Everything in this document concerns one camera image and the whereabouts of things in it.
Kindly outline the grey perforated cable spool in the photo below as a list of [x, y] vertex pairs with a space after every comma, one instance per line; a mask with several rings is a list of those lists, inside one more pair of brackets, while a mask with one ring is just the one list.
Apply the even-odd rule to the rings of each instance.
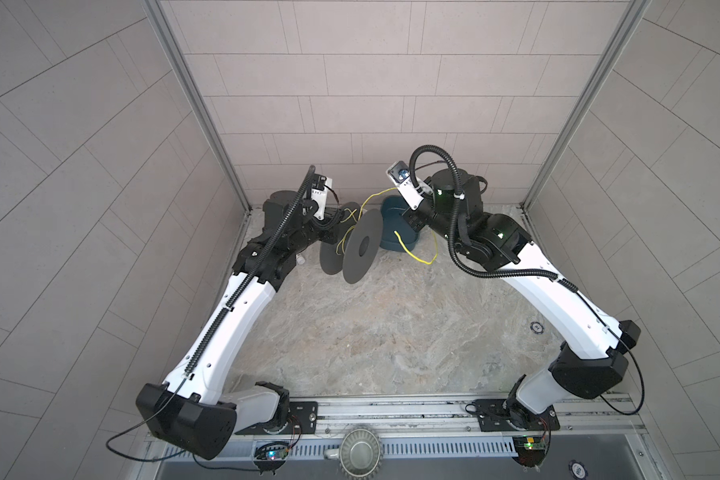
[[362, 213], [360, 205], [341, 206], [340, 222], [333, 236], [320, 245], [320, 266], [324, 273], [341, 273], [349, 284], [359, 282], [368, 272], [380, 247], [383, 217], [378, 209]]

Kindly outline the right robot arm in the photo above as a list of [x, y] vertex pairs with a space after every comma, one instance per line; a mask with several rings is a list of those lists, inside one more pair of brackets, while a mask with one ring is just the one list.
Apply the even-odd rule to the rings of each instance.
[[457, 167], [443, 148], [423, 145], [387, 175], [405, 200], [403, 217], [416, 231], [445, 239], [451, 261], [479, 279], [500, 279], [521, 293], [563, 338], [558, 356], [512, 387], [496, 418], [530, 430], [556, 402], [596, 399], [638, 365], [632, 350], [641, 329], [587, 299], [513, 218], [483, 209], [484, 178]]

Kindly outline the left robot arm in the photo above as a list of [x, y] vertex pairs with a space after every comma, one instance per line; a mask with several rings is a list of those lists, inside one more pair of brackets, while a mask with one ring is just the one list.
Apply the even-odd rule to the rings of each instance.
[[256, 319], [274, 298], [296, 257], [317, 241], [335, 238], [343, 213], [316, 219], [322, 205], [311, 191], [321, 177], [310, 166], [295, 191], [275, 192], [265, 205], [268, 226], [239, 252], [209, 320], [184, 357], [159, 384], [136, 398], [143, 425], [159, 440], [205, 460], [231, 436], [252, 426], [278, 433], [290, 423], [290, 393], [260, 381], [221, 399], [235, 358]]

